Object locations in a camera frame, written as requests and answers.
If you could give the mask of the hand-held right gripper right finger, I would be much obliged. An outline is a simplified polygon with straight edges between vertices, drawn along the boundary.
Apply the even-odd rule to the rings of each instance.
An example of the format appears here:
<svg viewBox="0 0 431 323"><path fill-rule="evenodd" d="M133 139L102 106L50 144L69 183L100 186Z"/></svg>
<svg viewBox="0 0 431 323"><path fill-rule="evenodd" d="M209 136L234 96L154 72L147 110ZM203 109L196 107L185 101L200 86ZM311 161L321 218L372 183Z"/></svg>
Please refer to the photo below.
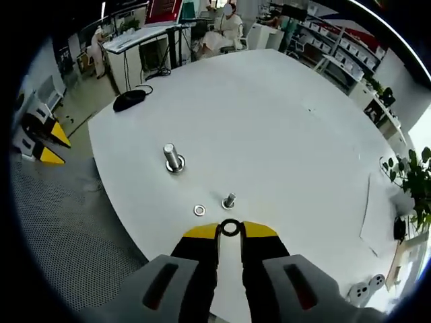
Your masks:
<svg viewBox="0 0 431 323"><path fill-rule="evenodd" d="M260 223L240 224L242 283L252 322L384 322L385 314L342 298L337 282L305 257L291 255Z"/></svg>

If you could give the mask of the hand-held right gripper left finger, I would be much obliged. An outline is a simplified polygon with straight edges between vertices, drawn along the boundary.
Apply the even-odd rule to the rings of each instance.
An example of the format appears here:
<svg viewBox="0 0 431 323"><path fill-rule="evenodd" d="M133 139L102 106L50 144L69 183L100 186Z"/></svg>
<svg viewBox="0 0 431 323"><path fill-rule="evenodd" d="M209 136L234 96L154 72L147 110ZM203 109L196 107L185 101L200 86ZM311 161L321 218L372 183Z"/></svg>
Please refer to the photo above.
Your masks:
<svg viewBox="0 0 431 323"><path fill-rule="evenodd" d="M169 255L128 277L107 305L111 322L207 322L217 285L220 225L193 227Z"/></svg>

